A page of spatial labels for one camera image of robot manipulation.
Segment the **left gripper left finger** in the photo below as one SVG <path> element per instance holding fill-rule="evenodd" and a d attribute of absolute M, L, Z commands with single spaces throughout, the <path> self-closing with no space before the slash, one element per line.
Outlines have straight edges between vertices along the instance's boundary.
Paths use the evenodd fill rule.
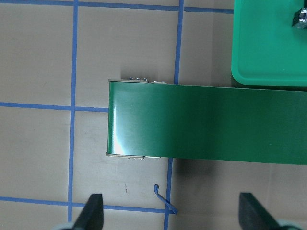
<path fill-rule="evenodd" d="M 104 225 L 103 196 L 91 194 L 72 230 L 102 230 Z"/>

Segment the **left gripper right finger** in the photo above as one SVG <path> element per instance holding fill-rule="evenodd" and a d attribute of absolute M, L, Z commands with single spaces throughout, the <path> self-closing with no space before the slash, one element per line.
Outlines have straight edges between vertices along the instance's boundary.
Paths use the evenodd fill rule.
<path fill-rule="evenodd" d="M 275 230 L 280 227 L 252 193 L 239 194 L 239 225 L 242 230 Z"/>

